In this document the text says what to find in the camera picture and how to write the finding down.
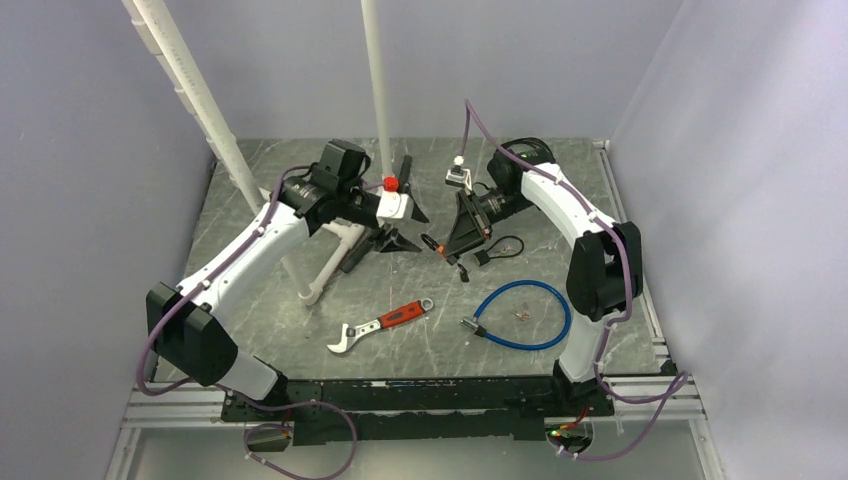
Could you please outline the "blue cable lock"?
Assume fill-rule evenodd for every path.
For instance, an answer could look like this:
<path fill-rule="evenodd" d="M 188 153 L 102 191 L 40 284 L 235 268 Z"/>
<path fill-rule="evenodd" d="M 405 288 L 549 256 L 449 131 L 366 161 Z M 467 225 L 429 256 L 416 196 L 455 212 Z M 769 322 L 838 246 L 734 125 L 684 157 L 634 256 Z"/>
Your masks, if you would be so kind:
<path fill-rule="evenodd" d="M 488 327 L 485 320 L 502 317 L 512 320 L 515 328 L 542 327 L 549 320 L 549 337 L 528 334 L 518 338 L 515 334 L 502 335 L 499 327 Z M 460 325 L 474 336 L 495 345 L 523 352 L 545 351 L 562 344 L 571 331 L 574 315 L 565 295 L 552 285 L 540 280 L 516 280 L 492 290 L 470 315 L 461 318 Z"/>

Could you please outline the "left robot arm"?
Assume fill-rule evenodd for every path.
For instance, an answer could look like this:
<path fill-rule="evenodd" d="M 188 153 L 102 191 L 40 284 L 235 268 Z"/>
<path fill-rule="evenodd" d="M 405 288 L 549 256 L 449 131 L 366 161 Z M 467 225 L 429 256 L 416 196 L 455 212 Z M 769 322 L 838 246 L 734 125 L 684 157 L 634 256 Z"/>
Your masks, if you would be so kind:
<path fill-rule="evenodd" d="M 318 161 L 286 169 L 254 219 L 211 261 L 176 286 L 158 283 L 147 293 L 148 336 L 140 360 L 155 353 L 189 381 L 248 398 L 261 419 L 279 417 L 289 401 L 286 375 L 243 351 L 223 320 L 274 264 L 334 221 L 369 231 L 354 259 L 368 251 L 418 252 L 393 225 L 429 220 L 411 194 L 412 162 L 406 155 L 392 175 L 365 185 L 371 165 L 366 151 L 332 139 Z"/>

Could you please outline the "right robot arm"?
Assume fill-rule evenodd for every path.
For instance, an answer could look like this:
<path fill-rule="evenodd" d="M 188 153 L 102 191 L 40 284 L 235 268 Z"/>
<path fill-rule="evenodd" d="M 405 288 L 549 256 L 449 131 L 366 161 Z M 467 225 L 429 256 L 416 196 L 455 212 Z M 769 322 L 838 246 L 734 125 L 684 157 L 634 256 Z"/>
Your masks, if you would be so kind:
<path fill-rule="evenodd" d="M 607 322 L 625 313 L 643 290 L 641 233 L 594 206 L 566 178 L 550 147 L 534 137 L 506 142 L 487 164 L 493 188 L 478 195 L 469 169 L 456 156 L 445 182 L 457 187 L 456 217 L 437 247 L 451 265 L 491 238 L 496 223 L 530 207 L 540 210 L 571 248 L 565 297 L 569 329 L 554 364 L 551 401 L 574 415 L 599 390 L 600 358 L 609 339 Z"/>

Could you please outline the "silver lock keys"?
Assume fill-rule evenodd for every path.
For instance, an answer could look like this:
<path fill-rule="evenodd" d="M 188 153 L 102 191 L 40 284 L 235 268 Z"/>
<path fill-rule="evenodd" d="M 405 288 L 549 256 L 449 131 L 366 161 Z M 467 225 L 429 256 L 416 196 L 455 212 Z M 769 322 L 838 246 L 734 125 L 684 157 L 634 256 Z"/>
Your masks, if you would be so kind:
<path fill-rule="evenodd" d="M 530 311 L 529 304 L 527 302 L 522 302 L 521 304 L 516 304 L 510 310 L 510 312 L 522 322 L 528 321 L 532 318 L 532 313 Z"/>

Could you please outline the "orange black padlock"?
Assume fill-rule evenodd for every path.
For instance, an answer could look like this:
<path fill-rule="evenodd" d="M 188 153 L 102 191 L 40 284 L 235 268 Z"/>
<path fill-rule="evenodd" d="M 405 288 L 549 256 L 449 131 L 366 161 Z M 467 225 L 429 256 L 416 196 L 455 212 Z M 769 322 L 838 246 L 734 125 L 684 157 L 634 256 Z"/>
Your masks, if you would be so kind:
<path fill-rule="evenodd" d="M 420 238 L 421 238 L 422 242 L 423 242 L 423 243 L 424 243 L 424 244 L 425 244 L 425 245 L 426 245 L 426 246 L 427 246 L 430 250 L 432 250 L 432 251 L 434 251 L 434 252 L 438 253 L 438 254 L 439 254 L 440 256 L 442 256 L 442 257 L 443 257 L 443 258 L 444 258 L 444 259 L 445 259 L 448 263 L 450 263 L 450 260 L 448 259 L 448 256 L 445 254 L 445 246 L 444 246 L 444 245 L 440 244 L 440 243 L 439 243 L 439 242 L 438 242 L 435 238 L 433 238 L 432 236 L 430 236 L 430 235 L 429 235 L 429 234 L 427 234 L 427 233 L 421 233 L 421 234 L 420 234 Z"/>

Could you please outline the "black cable padlock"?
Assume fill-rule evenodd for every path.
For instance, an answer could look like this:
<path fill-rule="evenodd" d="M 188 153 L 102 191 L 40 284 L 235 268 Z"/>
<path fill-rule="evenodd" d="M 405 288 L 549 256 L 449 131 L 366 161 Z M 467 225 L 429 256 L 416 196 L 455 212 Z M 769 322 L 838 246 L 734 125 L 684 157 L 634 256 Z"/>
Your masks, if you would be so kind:
<path fill-rule="evenodd" d="M 492 262 L 493 260 L 514 258 L 522 253 L 521 252 L 519 255 L 514 257 L 502 257 L 499 252 L 506 246 L 512 246 L 516 249 L 521 249 L 523 252 L 525 249 L 525 242 L 516 235 L 504 235 L 492 242 L 491 245 L 487 248 L 481 248 L 480 250 L 474 252 L 473 258 L 479 266 L 484 266 Z"/>

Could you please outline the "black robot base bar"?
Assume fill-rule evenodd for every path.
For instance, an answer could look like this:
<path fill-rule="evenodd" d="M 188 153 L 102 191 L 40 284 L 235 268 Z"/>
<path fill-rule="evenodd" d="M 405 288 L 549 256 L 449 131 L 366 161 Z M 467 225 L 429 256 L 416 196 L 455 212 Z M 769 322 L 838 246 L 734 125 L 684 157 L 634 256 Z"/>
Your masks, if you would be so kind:
<path fill-rule="evenodd" d="M 537 441 L 578 417 L 611 417 L 614 406 L 596 385 L 573 387 L 560 375 L 420 379 L 292 380 L 283 397 L 292 414 L 262 411 L 232 394 L 225 423 L 288 419 L 297 446 L 361 441 L 510 437 Z"/>

